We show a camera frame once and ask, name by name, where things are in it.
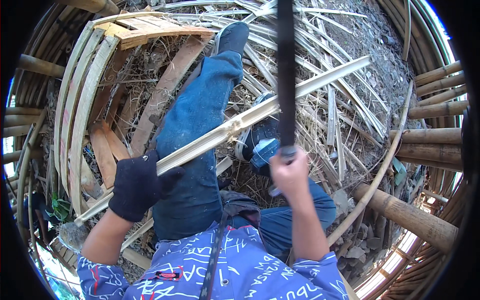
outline person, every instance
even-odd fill
[[[290,165],[276,155],[275,122],[267,118],[240,137],[237,155],[271,176],[289,206],[258,210],[246,195],[219,191],[214,149],[157,177],[156,162],[223,122],[232,89],[242,80],[243,22],[222,29],[200,75],[165,115],[156,151],[117,164],[109,209],[78,258],[86,299],[345,299],[346,289],[324,230],[335,204],[308,178],[307,155]],[[258,97],[256,104],[271,94]],[[159,242],[151,266],[130,285],[115,266],[134,222],[153,207]],[[292,268],[277,258],[294,249]]]

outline split bamboo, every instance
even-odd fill
[[[361,183],[354,191],[353,196],[359,200],[369,188],[368,184]],[[458,233],[457,227],[392,195],[376,190],[368,207],[413,232],[445,254],[448,254],[453,247]]]
[[[438,95],[432,96],[430,98],[427,98],[425,100],[419,101],[417,103],[417,106],[445,103],[452,99],[458,98],[466,93],[467,93],[467,86],[462,85],[460,87],[453,88],[449,91],[446,91]]]
[[[457,60],[456,62],[451,63],[449,65],[446,65],[438,69],[435,69],[433,71],[426,72],[416,76],[415,84],[417,86],[429,84],[434,81],[440,80],[448,75],[451,75],[453,73],[460,72],[461,70],[462,70],[462,65],[460,64],[460,61]]]
[[[460,73],[459,75],[443,78],[417,88],[417,96],[422,97],[464,83],[465,76],[463,73]]]
[[[393,140],[397,130],[391,130],[390,139]],[[434,143],[434,144],[461,144],[461,128],[431,128],[403,130],[402,143]]]
[[[120,9],[112,0],[55,0],[55,2],[98,13],[103,17],[120,13]]]
[[[408,111],[408,118],[427,119],[446,116],[457,116],[463,114],[463,110],[468,106],[468,101],[454,101],[441,104],[426,105],[422,107],[411,108]]]
[[[65,67],[26,54],[20,56],[18,68],[56,78],[62,78],[65,72]]]
[[[410,84],[408,85],[407,96],[405,97],[405,101],[403,105],[402,117],[400,120],[400,125],[398,126],[398,134],[395,137],[395,139],[392,141],[392,145],[388,150],[388,154],[386,155],[384,161],[382,162],[382,165],[380,166],[380,169],[378,170],[377,175],[375,176],[375,179],[373,179],[369,190],[364,194],[364,196],[357,203],[357,206],[355,207],[355,209],[345,218],[345,220],[343,220],[343,222],[335,229],[335,231],[328,236],[327,238],[328,246],[332,246],[333,243],[335,243],[335,241],[350,227],[350,225],[352,225],[352,223],[357,219],[357,217],[365,209],[371,197],[373,196],[376,189],[380,185],[380,182],[382,181],[385,175],[385,172],[387,171],[387,168],[389,167],[390,162],[392,161],[392,158],[395,155],[396,147],[400,142],[401,133],[403,132],[403,128],[405,127],[405,122],[407,120],[408,106],[410,104],[410,98],[412,97],[412,88],[413,88],[413,80],[410,81]]]
[[[396,155],[462,165],[458,144],[402,144]]]

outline black sneaker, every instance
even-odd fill
[[[253,106],[258,105],[271,97],[273,97],[272,92],[263,92],[263,94],[255,99]],[[260,141],[266,145],[275,138],[278,138],[276,131],[277,125],[278,114],[269,116],[240,133],[238,138],[239,141],[235,145],[235,156],[239,160],[250,161],[254,154],[253,149]]]
[[[247,43],[250,29],[245,22],[237,21],[225,26],[215,36],[212,54],[214,56],[222,52],[232,50],[243,56],[243,47]]]

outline gloved hand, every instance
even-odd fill
[[[157,161],[156,150],[151,150],[117,163],[113,197],[108,203],[115,214],[127,221],[140,222],[145,212],[164,198],[185,174],[185,169],[175,167],[157,176]]]

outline bamboo strip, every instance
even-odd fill
[[[413,80],[410,81],[410,84],[408,86],[407,96],[405,97],[405,101],[403,105],[402,117],[400,120],[400,124],[398,126],[398,134],[395,137],[395,139],[392,141],[390,149],[388,150],[388,154],[386,155],[384,161],[382,162],[382,165],[380,166],[380,169],[378,170],[377,175],[375,176],[375,179],[373,179],[373,182],[371,183],[370,188],[367,190],[364,196],[357,203],[357,206],[354,208],[354,210],[345,218],[345,220],[343,220],[343,222],[335,229],[335,231],[328,236],[327,240],[328,240],[329,246],[333,245],[333,243],[348,229],[348,227],[353,223],[353,221],[355,221],[355,219],[360,215],[363,209],[367,206],[368,202],[372,198],[376,189],[380,185],[380,181],[382,180],[388,166],[390,165],[390,162],[392,161],[392,158],[396,151],[396,147],[400,142],[401,133],[403,131],[403,128],[405,127],[405,122],[407,120],[408,106],[410,104],[410,98],[412,96],[412,88],[413,88]]]

